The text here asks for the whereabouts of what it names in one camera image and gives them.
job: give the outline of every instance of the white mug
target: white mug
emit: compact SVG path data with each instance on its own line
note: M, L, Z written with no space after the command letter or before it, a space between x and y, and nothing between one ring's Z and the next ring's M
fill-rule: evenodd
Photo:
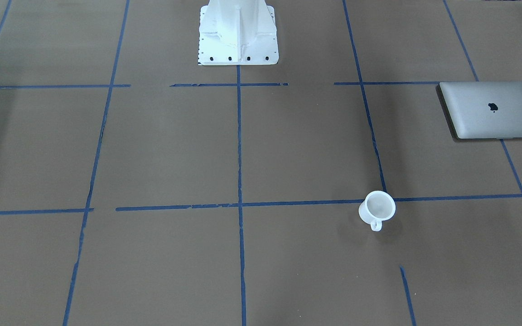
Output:
M372 231L382 229L382 221L386 221L396 213L396 203L386 192L375 190L366 196L358 209L362 221L368 223Z

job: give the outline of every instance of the laptop lid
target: laptop lid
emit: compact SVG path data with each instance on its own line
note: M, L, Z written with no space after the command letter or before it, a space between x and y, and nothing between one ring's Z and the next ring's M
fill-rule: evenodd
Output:
M456 137L522 137L522 82L441 82Z

